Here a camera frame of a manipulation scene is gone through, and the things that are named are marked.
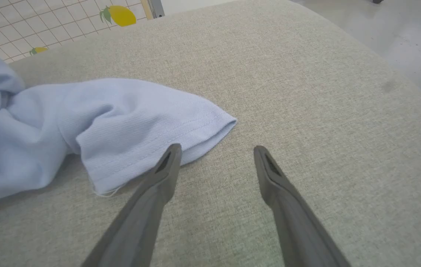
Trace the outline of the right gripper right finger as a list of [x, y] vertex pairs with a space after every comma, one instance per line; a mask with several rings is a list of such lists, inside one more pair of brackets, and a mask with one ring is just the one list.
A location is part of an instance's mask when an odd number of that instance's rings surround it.
[[253, 157], [261, 196], [273, 212], [284, 265], [349, 267], [351, 264], [269, 150], [258, 145]]

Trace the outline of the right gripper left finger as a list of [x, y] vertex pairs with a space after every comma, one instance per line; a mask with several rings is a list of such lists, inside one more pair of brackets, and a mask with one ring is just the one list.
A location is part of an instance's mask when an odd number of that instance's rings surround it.
[[165, 205], [180, 170], [180, 144], [171, 144], [102, 235], [83, 267], [148, 267]]

